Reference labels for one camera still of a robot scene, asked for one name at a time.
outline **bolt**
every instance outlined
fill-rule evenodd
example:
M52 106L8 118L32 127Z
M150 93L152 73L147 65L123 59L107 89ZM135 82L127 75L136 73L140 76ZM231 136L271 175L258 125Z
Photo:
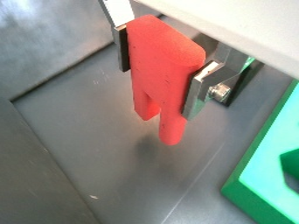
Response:
M230 87L221 83L210 88L210 98L214 98L218 102L225 102L230 96L230 90Z

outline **red object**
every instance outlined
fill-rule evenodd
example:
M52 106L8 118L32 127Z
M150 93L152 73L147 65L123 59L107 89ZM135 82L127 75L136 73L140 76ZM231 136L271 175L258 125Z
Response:
M178 144L187 122L182 110L191 74L203 66L206 52L154 16L126 26L135 112L146 121L160 113L160 139Z

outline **green object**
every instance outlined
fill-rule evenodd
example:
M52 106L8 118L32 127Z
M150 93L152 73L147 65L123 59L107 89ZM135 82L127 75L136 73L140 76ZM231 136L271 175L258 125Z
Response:
M243 72L245 69L250 66L250 64L254 62L254 60L255 60L255 58L253 58L253 57L249 57L249 58L247 58L247 62L246 62L246 65L245 65L243 68L242 68L242 72Z
M294 81L233 172L222 193L259 223L299 223L299 85Z

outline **metal bracket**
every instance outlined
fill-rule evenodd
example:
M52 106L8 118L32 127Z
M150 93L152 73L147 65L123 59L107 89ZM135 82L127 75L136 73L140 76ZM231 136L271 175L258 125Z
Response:
M99 0L99 4L111 24L114 41L118 49L118 63L120 71L130 70L127 22L135 19L128 0Z
M191 79L190 92L182 111L187 120L199 114L206 101L210 99L215 99L226 105L231 103L230 96L233 93L237 95L234 88L239 90L241 87L241 74L249 73L247 68L250 68L254 60L243 52L219 43L214 60L205 65Z

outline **metal plate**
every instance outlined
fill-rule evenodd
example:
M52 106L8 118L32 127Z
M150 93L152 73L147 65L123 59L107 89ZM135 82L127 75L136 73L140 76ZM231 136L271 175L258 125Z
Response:
M0 98L0 223L96 224L12 103Z
M134 111L112 46L15 106L104 223L253 223L221 187L290 81L265 66L229 108L207 103L173 147L159 117Z

